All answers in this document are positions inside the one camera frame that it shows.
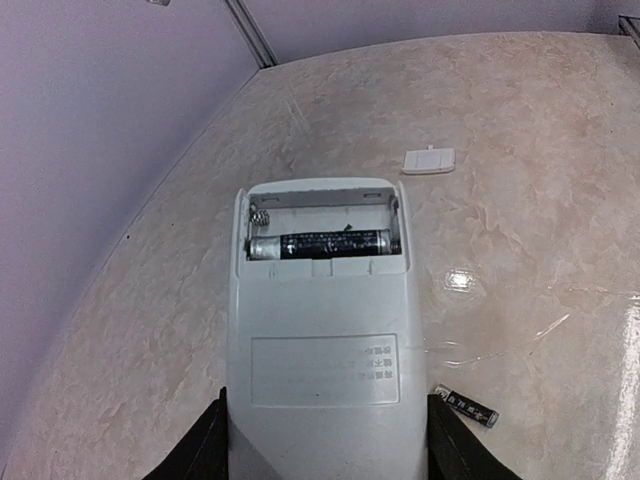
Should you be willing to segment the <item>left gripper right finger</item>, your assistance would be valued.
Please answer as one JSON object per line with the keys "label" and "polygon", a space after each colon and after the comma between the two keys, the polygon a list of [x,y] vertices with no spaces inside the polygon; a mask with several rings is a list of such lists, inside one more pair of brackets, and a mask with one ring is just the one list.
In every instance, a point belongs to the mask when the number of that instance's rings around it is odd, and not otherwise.
{"label": "left gripper right finger", "polygon": [[427,396],[429,480],[520,480],[502,464],[435,393]]}

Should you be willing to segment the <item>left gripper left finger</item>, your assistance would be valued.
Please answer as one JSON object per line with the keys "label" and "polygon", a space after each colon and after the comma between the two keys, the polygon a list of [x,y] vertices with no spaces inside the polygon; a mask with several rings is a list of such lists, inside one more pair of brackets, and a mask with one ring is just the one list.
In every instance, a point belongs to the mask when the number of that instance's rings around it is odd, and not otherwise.
{"label": "left gripper left finger", "polygon": [[144,480],[227,480],[228,423],[227,389],[222,387],[218,398]]}

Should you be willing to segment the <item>black AAA battery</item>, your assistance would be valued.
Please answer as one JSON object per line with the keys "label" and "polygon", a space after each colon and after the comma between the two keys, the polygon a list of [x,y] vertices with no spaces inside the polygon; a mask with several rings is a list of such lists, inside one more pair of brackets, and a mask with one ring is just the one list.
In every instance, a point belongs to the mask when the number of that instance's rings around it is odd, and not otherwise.
{"label": "black AAA battery", "polygon": [[486,428],[493,428],[499,419],[499,413],[496,410],[465,397],[444,385],[437,385],[434,393],[453,410],[467,418],[473,419]]}
{"label": "black AAA battery", "polygon": [[344,230],[256,236],[245,242],[245,251],[250,261],[327,260],[399,255],[402,247],[389,229]]}

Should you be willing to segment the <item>white remote control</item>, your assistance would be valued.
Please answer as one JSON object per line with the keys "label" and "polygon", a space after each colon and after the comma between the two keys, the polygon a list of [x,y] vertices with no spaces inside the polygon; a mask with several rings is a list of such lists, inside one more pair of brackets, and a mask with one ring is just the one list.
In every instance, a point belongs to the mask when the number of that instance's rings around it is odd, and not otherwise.
{"label": "white remote control", "polygon": [[[399,255],[247,259],[256,236],[389,229]],[[236,196],[226,380],[233,479],[423,479],[427,373],[406,190],[377,178]]]}

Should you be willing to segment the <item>white battery cover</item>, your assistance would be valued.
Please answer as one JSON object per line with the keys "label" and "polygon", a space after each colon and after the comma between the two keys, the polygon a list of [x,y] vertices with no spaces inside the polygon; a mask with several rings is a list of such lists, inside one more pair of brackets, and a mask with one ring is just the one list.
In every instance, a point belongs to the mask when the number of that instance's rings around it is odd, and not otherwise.
{"label": "white battery cover", "polygon": [[433,175],[452,172],[456,154],[453,148],[410,150],[405,153],[401,172],[406,175]]}

